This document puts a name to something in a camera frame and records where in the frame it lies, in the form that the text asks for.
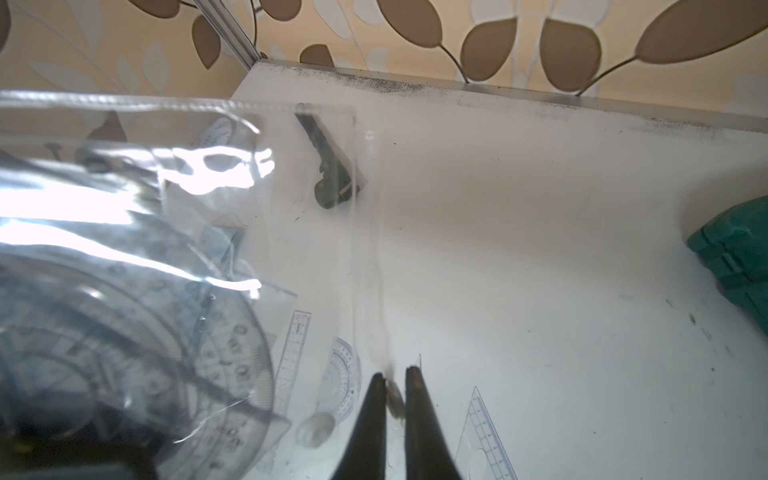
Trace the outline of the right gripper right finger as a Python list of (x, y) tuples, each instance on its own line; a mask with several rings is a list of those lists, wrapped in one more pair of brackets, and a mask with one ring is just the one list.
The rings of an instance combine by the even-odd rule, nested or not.
[(405, 460), (407, 480), (460, 480), (421, 369), (406, 370)]

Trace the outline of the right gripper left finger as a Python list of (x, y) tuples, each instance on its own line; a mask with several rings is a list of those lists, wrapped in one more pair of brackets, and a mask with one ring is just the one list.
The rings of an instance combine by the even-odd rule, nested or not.
[(370, 380), (332, 480), (383, 480), (386, 475), (387, 389), (382, 373)]

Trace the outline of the clear triangle ruler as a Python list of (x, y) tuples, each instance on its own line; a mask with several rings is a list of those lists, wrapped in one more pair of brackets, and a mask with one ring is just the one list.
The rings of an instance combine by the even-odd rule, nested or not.
[(463, 479), (518, 479), (477, 387), (468, 404), (454, 462)]

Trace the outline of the clear protractor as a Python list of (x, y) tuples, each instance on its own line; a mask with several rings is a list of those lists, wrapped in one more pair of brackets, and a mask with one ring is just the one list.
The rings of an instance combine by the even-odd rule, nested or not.
[(354, 411), (361, 388), (361, 363), (356, 350), (335, 338), (322, 376), (315, 411), (330, 414), (336, 424)]

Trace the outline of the clear straight ruler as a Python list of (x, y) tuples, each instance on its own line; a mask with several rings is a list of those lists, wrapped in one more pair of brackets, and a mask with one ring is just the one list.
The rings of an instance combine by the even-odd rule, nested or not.
[(289, 324), (283, 350), (275, 372), (273, 417), (264, 442), (264, 454), (256, 470), (270, 475), (275, 464), (280, 440), (290, 430), (288, 407), (298, 377), (300, 360), (311, 321), (309, 312), (296, 310)]

